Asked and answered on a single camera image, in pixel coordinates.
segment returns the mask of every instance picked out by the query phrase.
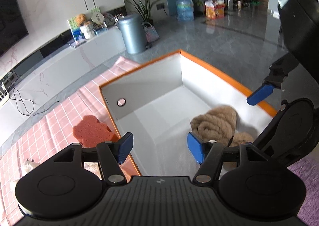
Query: rolled towel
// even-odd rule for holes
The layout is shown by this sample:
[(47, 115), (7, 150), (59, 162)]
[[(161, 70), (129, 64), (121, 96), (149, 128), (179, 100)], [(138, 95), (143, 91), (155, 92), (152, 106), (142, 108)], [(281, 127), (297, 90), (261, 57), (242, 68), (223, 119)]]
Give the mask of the rolled towel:
[(192, 132), (197, 134), (204, 142), (215, 140), (231, 147), (238, 146), (241, 142), (253, 142), (253, 137), (246, 133), (235, 134), (237, 112), (228, 105), (222, 105), (209, 110), (206, 114), (192, 119), (190, 125)]
[(224, 121), (227, 121), (231, 127), (232, 130), (235, 131), (236, 128), (236, 122), (237, 122), (237, 113), (234, 108), (232, 108), (229, 105), (222, 105), (219, 107), (216, 107), (214, 109), (211, 109), (207, 112), (207, 114), (215, 115)]
[(230, 147), (238, 146), (242, 142), (253, 142), (253, 141), (254, 141), (254, 138), (250, 134), (246, 132), (237, 133), (234, 135), (232, 139), (232, 143), (230, 144)]
[(230, 121), (231, 123), (229, 123), (224, 117), (229, 118), (230, 116), (225, 115), (223, 117), (221, 113), (218, 113), (218, 115), (199, 115), (192, 119), (190, 125), (192, 131), (204, 142), (215, 140), (227, 146), (234, 135), (235, 128), (233, 125), (236, 124), (236, 121)]

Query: black gripper base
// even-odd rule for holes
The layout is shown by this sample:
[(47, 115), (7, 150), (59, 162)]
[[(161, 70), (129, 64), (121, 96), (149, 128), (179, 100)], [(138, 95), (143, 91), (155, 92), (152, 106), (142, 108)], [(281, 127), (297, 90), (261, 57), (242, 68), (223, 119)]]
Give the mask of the black gripper base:
[(24, 217), (17, 226), (305, 226), (297, 217), (259, 222), (238, 216), (218, 200), (213, 189), (195, 186), (188, 177), (133, 177), (110, 187), (91, 210), (61, 221)]

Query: tv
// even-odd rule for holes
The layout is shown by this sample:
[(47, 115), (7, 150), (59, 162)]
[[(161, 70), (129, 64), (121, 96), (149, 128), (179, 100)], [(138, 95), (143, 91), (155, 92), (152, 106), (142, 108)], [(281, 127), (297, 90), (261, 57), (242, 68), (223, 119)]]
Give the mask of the tv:
[(17, 0), (0, 0), (0, 56), (28, 34)]

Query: blue water bottle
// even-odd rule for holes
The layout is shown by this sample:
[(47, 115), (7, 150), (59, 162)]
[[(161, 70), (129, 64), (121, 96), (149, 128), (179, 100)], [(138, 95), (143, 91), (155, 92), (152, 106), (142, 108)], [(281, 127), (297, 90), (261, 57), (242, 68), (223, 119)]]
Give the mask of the blue water bottle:
[(177, 0), (176, 6), (178, 21), (194, 20), (194, 3), (192, 0)]

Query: logo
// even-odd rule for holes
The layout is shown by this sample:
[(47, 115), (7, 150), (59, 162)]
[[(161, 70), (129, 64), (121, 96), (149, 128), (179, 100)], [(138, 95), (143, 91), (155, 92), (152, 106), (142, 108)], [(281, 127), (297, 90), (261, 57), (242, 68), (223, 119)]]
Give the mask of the logo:
[(161, 178), (159, 180), (156, 180), (156, 182), (161, 185), (161, 184), (165, 183), (165, 180)]

